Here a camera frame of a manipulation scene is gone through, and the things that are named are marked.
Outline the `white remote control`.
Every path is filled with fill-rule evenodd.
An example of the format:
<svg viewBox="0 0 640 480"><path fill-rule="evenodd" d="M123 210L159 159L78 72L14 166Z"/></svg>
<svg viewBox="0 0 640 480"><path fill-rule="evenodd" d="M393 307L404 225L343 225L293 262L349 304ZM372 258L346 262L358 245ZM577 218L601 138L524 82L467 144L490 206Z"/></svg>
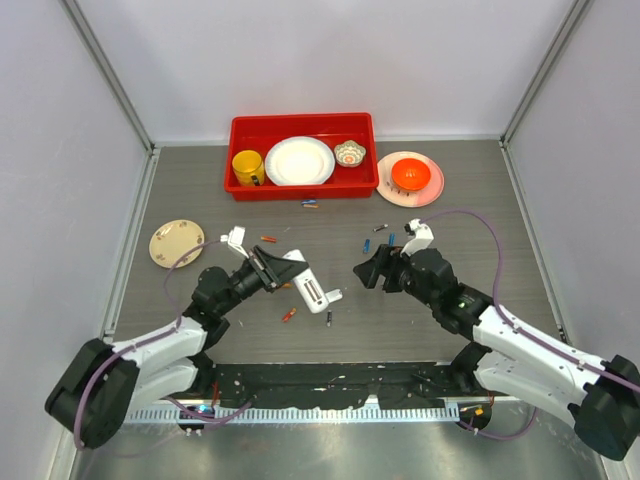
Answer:
<svg viewBox="0 0 640 480"><path fill-rule="evenodd" d="M327 310L331 303L343 298L343 293L340 289L325 291L310 266L307 266L302 273L295 276L291 283L297 289L312 314Z"/></svg>

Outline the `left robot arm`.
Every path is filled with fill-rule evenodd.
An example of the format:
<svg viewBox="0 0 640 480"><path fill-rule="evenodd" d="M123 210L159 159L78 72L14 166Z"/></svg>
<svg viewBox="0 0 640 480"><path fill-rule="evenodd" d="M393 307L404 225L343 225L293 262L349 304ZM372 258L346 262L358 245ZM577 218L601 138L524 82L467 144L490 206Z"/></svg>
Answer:
<svg viewBox="0 0 640 480"><path fill-rule="evenodd" d="M224 336L227 314L260 290L275 292L303 274L303 257L274 256L256 246L239 268L212 266L198 276L188 307L167 326L128 341L85 342L45 401L79 450L105 445L128 414L175 393L205 397L213 385L206 350Z"/></svg>

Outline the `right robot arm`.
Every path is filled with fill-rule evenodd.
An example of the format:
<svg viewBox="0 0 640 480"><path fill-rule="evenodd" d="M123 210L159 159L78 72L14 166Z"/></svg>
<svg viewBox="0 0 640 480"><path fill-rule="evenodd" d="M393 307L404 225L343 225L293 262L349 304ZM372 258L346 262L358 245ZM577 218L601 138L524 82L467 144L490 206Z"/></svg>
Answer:
<svg viewBox="0 0 640 480"><path fill-rule="evenodd" d="M514 396L572 427L598 454L626 457L639 435L639 370L631 360L604 360L533 328L459 282L433 248L408 255L382 245L353 272L367 289L411 295L442 328L468 340L453 361L457 391Z"/></svg>

